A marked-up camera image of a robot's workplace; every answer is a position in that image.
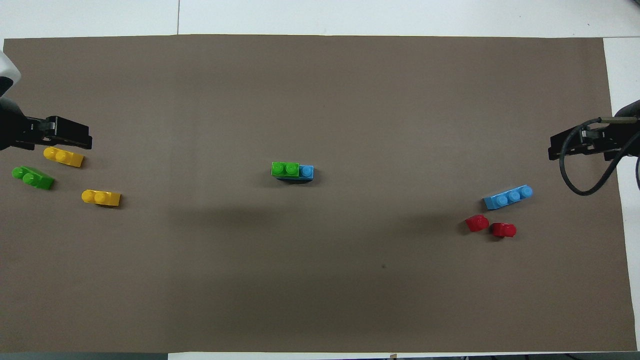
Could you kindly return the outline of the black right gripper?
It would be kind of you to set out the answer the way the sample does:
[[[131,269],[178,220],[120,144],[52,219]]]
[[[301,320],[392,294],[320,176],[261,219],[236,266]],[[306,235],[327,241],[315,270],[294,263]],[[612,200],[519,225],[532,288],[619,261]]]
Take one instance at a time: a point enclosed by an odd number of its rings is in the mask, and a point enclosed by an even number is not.
[[[614,121],[612,117],[599,117],[599,127],[586,130],[581,136],[579,130],[567,142],[567,149],[563,152],[563,144],[572,134],[574,127],[564,130],[550,137],[549,160],[557,161],[562,154],[565,157],[573,155],[603,154],[605,161],[614,160],[617,155],[622,157],[640,157],[640,100],[628,104],[620,109],[614,117],[633,117],[635,121]]]

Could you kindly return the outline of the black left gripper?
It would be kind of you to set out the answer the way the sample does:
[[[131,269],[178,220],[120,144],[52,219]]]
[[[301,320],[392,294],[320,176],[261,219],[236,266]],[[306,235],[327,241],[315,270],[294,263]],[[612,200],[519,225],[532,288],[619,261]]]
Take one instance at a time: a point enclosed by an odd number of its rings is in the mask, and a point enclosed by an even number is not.
[[[36,145],[45,145],[46,130],[52,143],[91,150],[93,137],[89,127],[61,116],[35,118],[25,116],[13,100],[0,97],[0,151],[9,147],[34,150]]]

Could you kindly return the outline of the green two-stud toy block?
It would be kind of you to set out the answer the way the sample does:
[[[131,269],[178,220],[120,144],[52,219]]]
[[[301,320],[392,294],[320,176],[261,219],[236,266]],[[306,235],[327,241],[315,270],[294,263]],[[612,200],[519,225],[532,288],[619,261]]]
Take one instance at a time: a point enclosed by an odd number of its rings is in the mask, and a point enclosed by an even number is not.
[[[26,185],[46,191],[48,191],[54,183],[54,178],[48,174],[27,166],[14,167],[11,171],[11,175],[13,178],[21,180]]]
[[[270,167],[270,175],[275,178],[293,179],[300,176],[299,162],[274,161]]]

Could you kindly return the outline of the yellow two-stud toy block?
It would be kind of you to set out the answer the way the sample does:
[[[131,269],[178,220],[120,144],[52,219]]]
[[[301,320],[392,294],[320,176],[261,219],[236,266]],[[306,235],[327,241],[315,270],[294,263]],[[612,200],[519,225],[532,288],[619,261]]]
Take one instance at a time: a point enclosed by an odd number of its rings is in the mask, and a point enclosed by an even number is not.
[[[86,189],[82,192],[81,199],[85,203],[94,205],[119,207],[121,196],[122,194],[117,192]]]
[[[55,146],[47,146],[44,148],[42,154],[50,161],[71,167],[81,167],[85,159],[84,155],[80,153],[71,152]]]

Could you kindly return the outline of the brown table mat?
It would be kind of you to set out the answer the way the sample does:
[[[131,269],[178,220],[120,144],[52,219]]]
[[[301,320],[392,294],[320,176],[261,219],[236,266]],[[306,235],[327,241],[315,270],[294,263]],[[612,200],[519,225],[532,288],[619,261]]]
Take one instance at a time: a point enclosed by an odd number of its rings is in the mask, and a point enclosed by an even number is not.
[[[578,196],[547,157],[551,136],[611,114],[599,38],[3,50],[22,73],[7,96],[88,126],[93,148],[81,168],[0,151],[0,353],[636,350],[617,180]],[[486,208],[522,185],[530,198]],[[517,233],[471,232],[478,214]]]

